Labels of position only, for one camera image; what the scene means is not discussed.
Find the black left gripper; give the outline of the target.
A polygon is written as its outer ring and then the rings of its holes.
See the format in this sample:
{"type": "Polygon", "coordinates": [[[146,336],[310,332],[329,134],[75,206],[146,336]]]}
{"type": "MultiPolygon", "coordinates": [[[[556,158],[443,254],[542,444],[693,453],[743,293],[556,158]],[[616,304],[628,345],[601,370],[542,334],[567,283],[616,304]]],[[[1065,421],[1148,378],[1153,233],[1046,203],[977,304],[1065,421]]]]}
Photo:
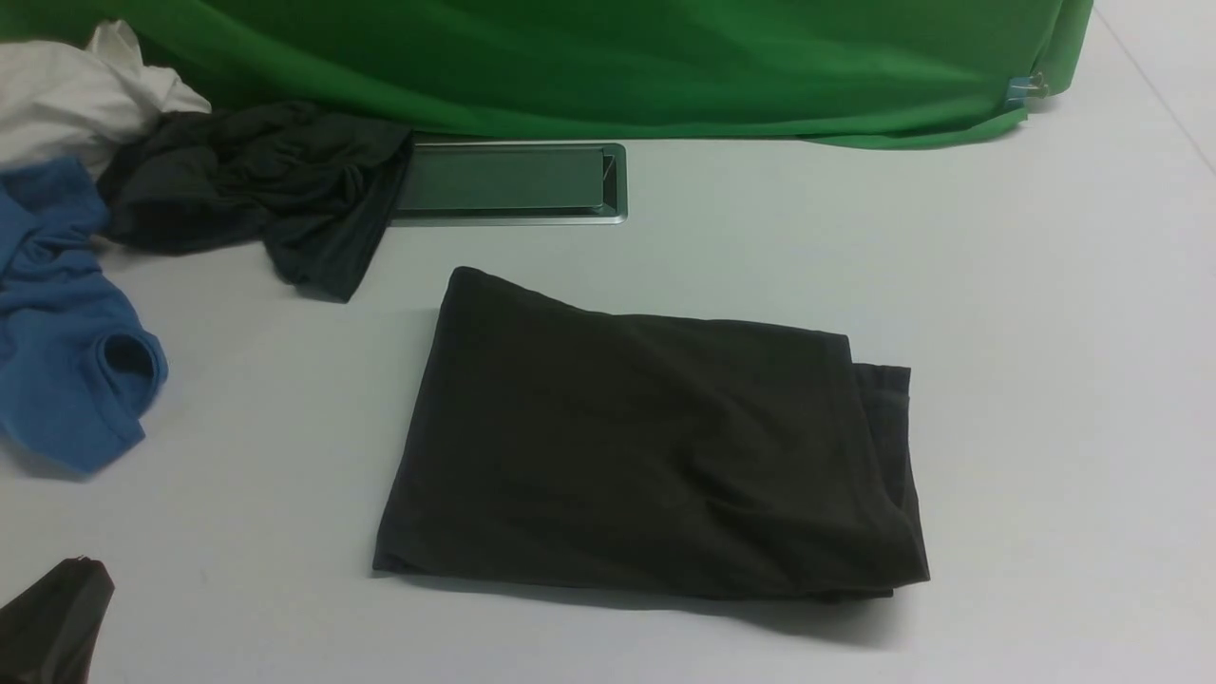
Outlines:
{"type": "Polygon", "coordinates": [[[1,610],[2,683],[86,683],[114,594],[105,564],[60,561],[1,610]]]}

